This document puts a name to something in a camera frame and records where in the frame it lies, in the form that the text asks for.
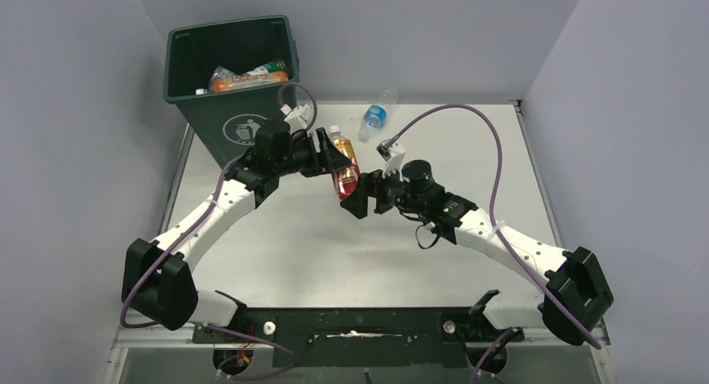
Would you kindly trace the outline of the clear bottle blue label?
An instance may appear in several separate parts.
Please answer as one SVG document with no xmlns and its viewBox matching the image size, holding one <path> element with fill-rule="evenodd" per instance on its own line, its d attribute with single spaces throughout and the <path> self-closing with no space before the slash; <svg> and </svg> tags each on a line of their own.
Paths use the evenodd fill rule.
<svg viewBox="0 0 709 384">
<path fill-rule="evenodd" d="M 372 101 L 362 116 L 357 138 L 362 142 L 369 141 L 381 131 L 395 111 L 399 99 L 396 90 L 385 90 Z"/>
</svg>

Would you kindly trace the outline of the clear bottle green cap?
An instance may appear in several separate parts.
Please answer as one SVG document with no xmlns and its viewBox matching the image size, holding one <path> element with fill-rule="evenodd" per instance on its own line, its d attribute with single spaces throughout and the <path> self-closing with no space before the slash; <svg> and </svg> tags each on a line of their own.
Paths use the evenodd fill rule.
<svg viewBox="0 0 709 384">
<path fill-rule="evenodd" d="M 285 71 L 287 64 L 281 59 L 275 59 L 265 64 L 259 65 L 256 68 L 245 72 L 244 75 L 263 75 L 275 72 Z"/>
</svg>

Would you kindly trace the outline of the white blue label bottle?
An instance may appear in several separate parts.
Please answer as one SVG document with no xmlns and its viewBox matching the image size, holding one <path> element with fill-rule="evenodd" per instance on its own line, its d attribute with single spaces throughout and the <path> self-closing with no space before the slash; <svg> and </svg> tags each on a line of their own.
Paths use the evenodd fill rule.
<svg viewBox="0 0 709 384">
<path fill-rule="evenodd" d="M 221 93 L 239 89 L 238 75 L 231 70 L 217 67 L 212 73 L 206 88 L 195 90 L 195 95 L 206 95 L 208 93 Z"/>
</svg>

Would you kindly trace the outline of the orange juice bottle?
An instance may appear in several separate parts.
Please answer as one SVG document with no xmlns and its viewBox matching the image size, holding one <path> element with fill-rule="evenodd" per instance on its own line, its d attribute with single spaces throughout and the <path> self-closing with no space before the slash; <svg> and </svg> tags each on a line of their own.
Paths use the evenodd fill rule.
<svg viewBox="0 0 709 384">
<path fill-rule="evenodd" d="M 221 93 L 234 90 L 242 90 L 266 84 L 276 84 L 288 81 L 288 74 L 283 71 L 270 72 L 266 74 L 244 74 L 217 77 L 210 83 L 211 92 Z"/>
</svg>

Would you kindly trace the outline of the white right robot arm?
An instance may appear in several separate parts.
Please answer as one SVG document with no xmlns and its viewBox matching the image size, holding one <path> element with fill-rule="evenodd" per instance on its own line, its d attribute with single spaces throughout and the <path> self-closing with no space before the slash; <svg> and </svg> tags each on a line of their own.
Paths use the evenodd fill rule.
<svg viewBox="0 0 709 384">
<path fill-rule="evenodd" d="M 358 219 L 395 209 L 422 224 L 436 238 L 478 251 L 527 279 L 538 294 L 527 298 L 490 289 L 470 309 L 474 335 L 492 339 L 508 328 L 545 328 L 561 341 L 600 347 L 594 327 L 614 302 L 595 254 L 552 246 L 494 222 L 474 202 L 435 182 L 427 161 L 406 163 L 402 173 L 363 173 L 340 206 Z"/>
</svg>

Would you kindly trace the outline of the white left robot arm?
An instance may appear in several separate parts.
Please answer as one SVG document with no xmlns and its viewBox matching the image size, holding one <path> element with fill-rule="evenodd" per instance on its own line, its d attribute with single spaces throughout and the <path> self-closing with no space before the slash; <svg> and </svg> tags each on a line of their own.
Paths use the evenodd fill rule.
<svg viewBox="0 0 709 384">
<path fill-rule="evenodd" d="M 289 123 L 269 120 L 254 145 L 228 162 L 212 193 L 191 213 L 152 240 L 136 239 L 127 249 L 120 323 L 128 310 L 150 325 L 176 330 L 187 323 L 227 327 L 243 303 L 220 291 L 198 289 L 193 271 L 208 250 L 241 218 L 278 189 L 281 177 L 317 177 L 351 165 L 323 128 L 315 136 L 292 132 Z"/>
</svg>

